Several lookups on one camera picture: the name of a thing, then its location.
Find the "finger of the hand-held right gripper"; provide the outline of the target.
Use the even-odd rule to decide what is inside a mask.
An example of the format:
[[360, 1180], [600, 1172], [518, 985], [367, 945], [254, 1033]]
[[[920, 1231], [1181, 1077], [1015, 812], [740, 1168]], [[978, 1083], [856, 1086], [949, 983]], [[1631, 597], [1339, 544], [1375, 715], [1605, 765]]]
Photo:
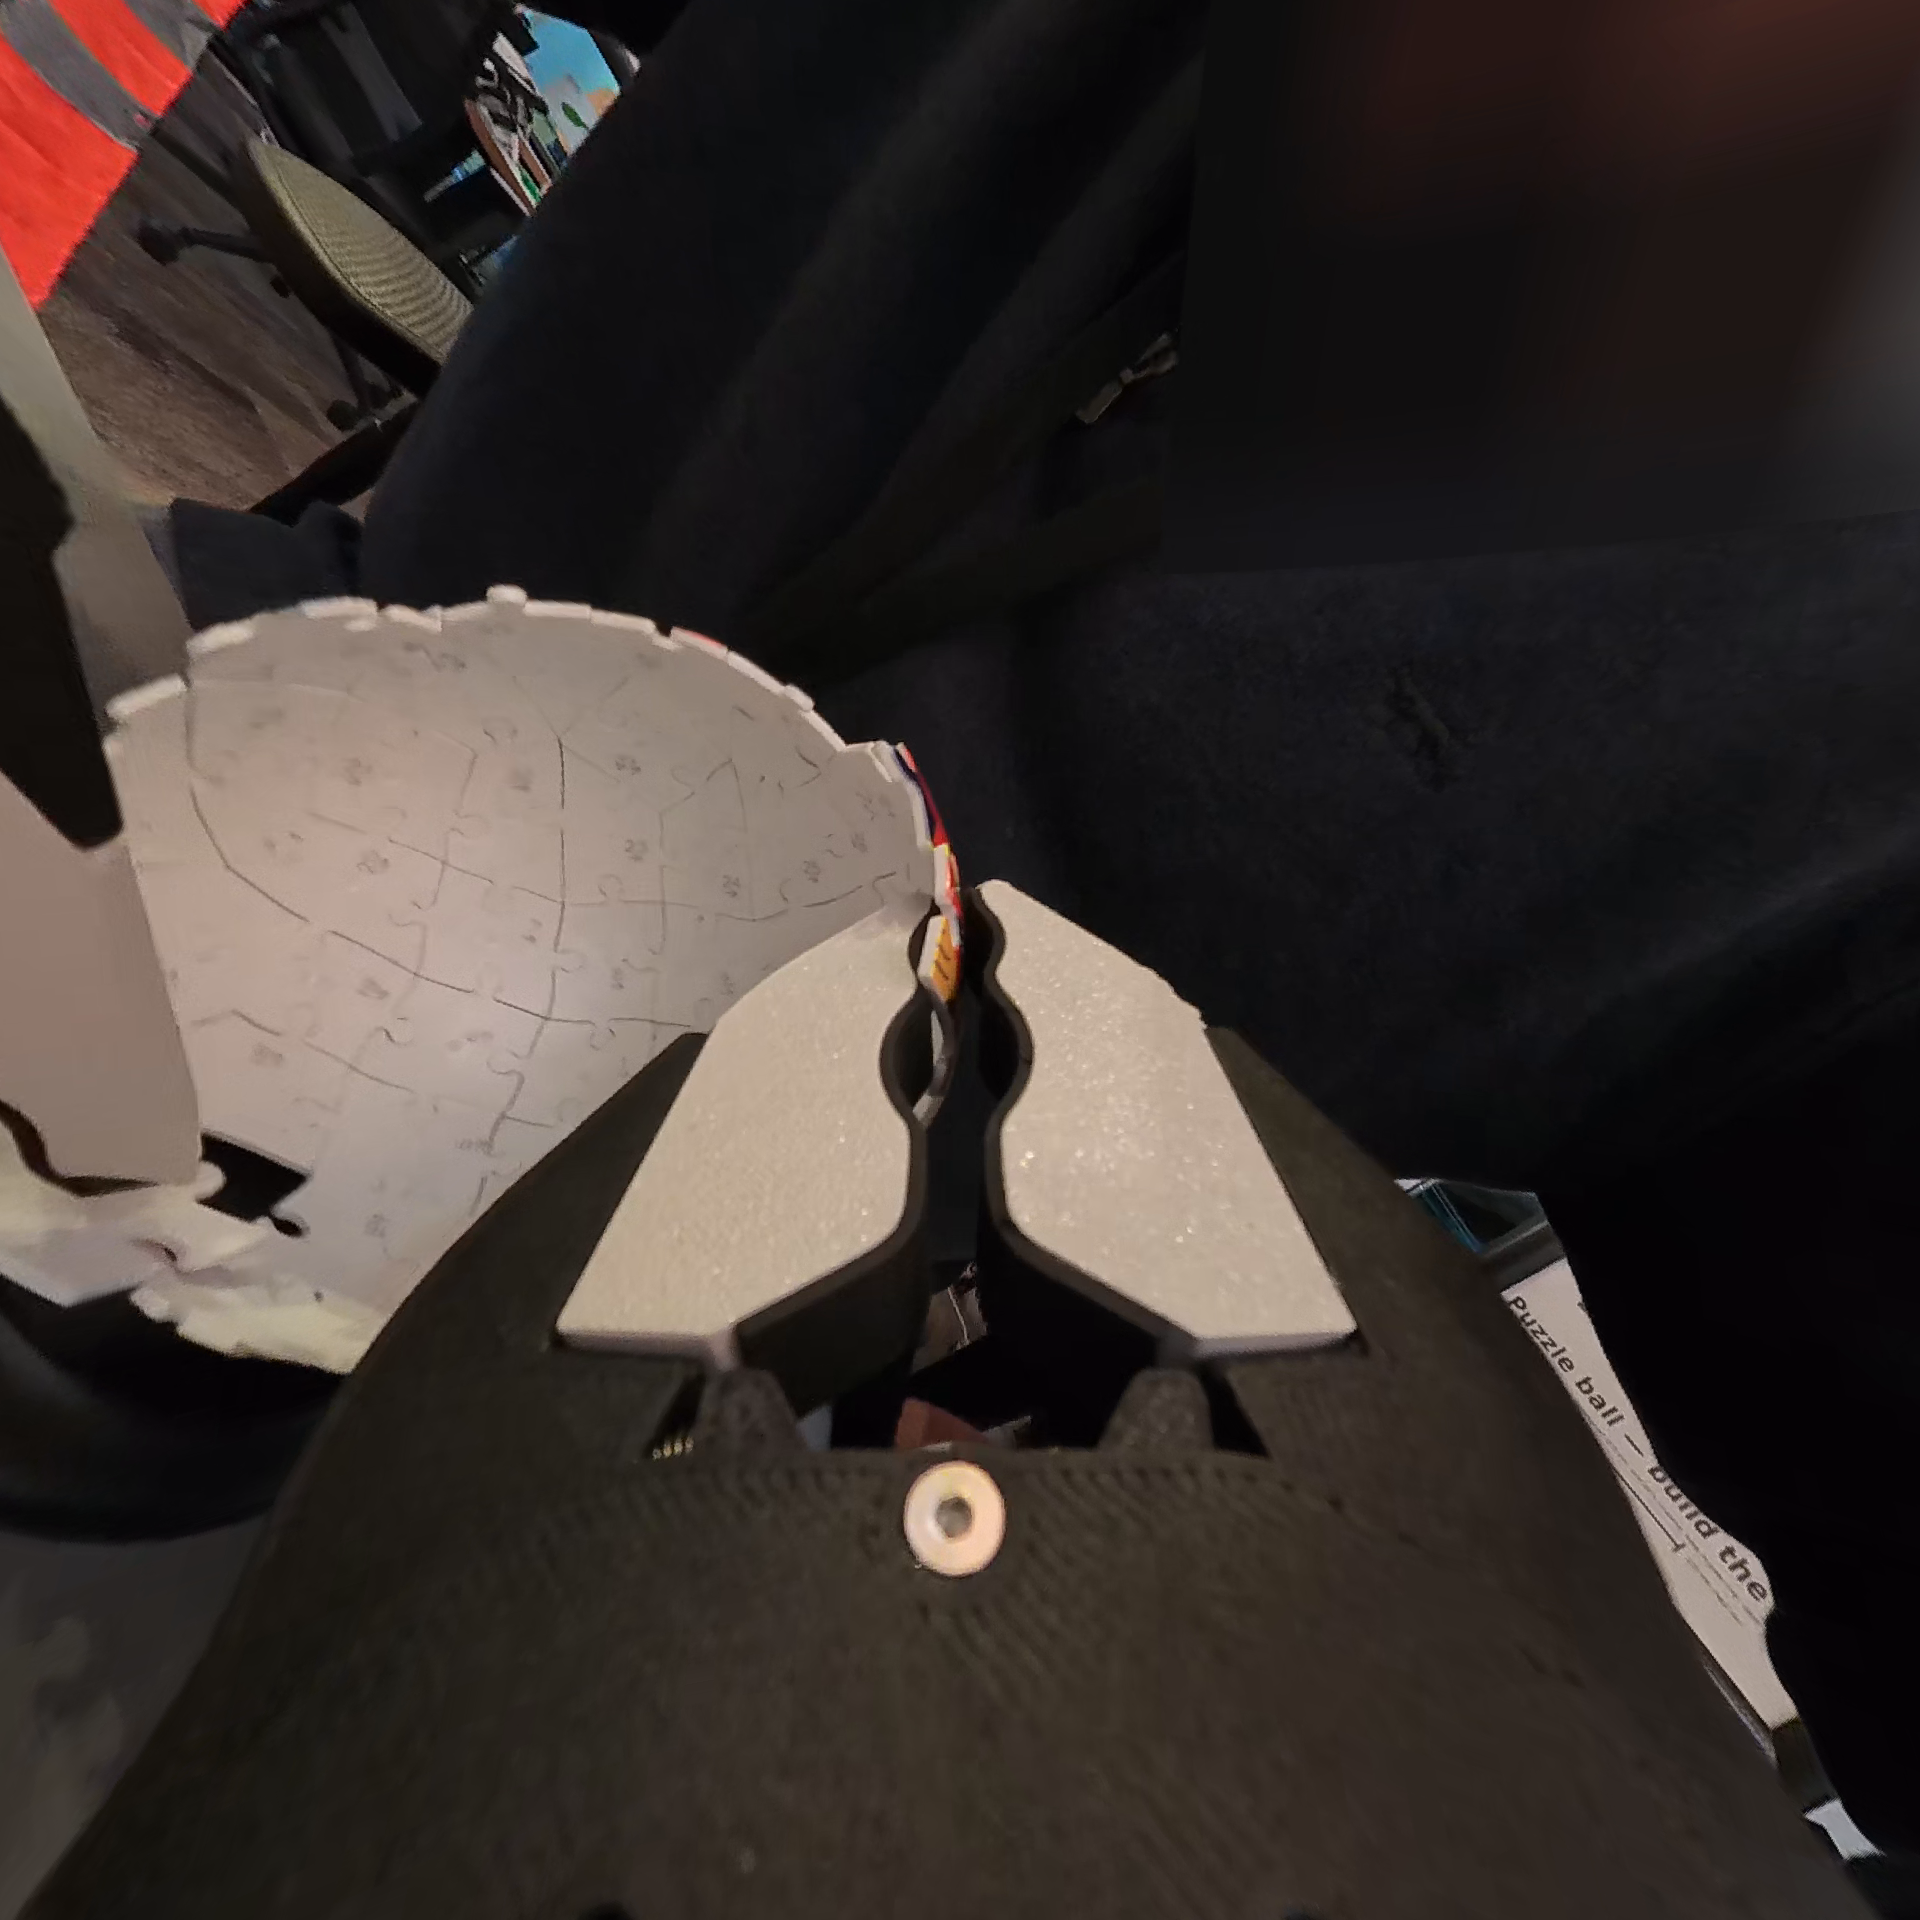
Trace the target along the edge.
[[200, 1102], [54, 556], [69, 511], [4, 427], [4, 1098], [54, 1176], [185, 1184]]
[[12, 261], [4, 265], [4, 398], [54, 483], [67, 521], [54, 570], [94, 707], [116, 721], [152, 684], [176, 688], [192, 629], [150, 524]]

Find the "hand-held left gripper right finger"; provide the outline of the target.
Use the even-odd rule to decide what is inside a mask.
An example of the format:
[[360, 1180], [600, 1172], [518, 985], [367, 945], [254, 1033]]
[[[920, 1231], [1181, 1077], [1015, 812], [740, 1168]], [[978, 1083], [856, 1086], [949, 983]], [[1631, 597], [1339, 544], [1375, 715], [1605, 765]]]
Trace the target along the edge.
[[1359, 1317], [1201, 1009], [1010, 879], [973, 892], [981, 1144], [977, 1278], [991, 1347], [1052, 1444], [1096, 1444], [1172, 1371], [1336, 1353]]

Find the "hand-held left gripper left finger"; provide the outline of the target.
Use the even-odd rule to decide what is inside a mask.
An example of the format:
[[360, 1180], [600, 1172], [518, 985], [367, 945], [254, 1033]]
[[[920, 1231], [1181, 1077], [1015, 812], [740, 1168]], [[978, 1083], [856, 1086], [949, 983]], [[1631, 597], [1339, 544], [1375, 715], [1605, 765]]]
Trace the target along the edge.
[[566, 1347], [758, 1371], [799, 1415], [913, 1354], [953, 1042], [928, 919], [880, 907], [720, 1018], [559, 1310]]

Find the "colourful puzzle ball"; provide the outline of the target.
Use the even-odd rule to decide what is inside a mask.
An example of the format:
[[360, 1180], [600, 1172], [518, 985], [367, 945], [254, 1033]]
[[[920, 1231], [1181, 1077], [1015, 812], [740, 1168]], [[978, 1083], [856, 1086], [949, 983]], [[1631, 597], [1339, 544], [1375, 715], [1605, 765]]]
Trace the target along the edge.
[[880, 907], [956, 911], [904, 748], [518, 589], [220, 625], [100, 741], [200, 1168], [67, 1182], [5, 1109], [5, 1281], [233, 1358], [347, 1374], [669, 1042]]

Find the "black office chair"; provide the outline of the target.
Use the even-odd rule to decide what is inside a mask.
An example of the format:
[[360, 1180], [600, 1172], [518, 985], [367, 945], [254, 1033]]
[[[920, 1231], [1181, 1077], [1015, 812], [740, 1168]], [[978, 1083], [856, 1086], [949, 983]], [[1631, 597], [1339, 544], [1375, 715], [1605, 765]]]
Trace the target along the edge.
[[241, 229], [142, 220], [138, 245], [160, 265], [185, 251], [246, 260], [326, 330], [350, 394], [326, 415], [342, 432], [383, 422], [437, 381], [472, 300], [356, 190], [269, 138], [246, 138], [226, 175], [171, 135], [160, 146], [229, 200]]

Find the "orange red object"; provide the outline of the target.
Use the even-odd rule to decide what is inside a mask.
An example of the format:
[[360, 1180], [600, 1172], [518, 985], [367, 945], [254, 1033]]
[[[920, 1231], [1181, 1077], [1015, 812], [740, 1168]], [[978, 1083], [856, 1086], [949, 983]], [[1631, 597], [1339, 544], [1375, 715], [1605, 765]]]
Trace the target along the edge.
[[43, 308], [238, 3], [4, 5], [4, 243]]

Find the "colourful screen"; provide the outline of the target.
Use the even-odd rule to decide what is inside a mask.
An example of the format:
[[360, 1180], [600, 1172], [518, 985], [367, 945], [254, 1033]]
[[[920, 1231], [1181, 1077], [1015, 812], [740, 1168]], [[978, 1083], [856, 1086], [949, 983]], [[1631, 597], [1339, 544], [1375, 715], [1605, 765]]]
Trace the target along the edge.
[[468, 94], [474, 143], [521, 211], [533, 211], [612, 109], [620, 73], [580, 25], [511, 5]]

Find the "white printed sign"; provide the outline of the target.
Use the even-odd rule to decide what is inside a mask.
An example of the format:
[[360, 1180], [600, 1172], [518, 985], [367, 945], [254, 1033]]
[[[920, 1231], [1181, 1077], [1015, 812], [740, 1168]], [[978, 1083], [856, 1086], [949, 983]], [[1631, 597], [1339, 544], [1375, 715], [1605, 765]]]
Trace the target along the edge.
[[1806, 1822], [1847, 1863], [1885, 1860], [1840, 1805], [1771, 1667], [1771, 1586], [1761, 1558], [1705, 1517], [1656, 1456], [1542, 1200], [1527, 1189], [1446, 1180], [1400, 1184], [1499, 1282], [1502, 1300], [1584, 1411], [1715, 1689], [1771, 1752]]

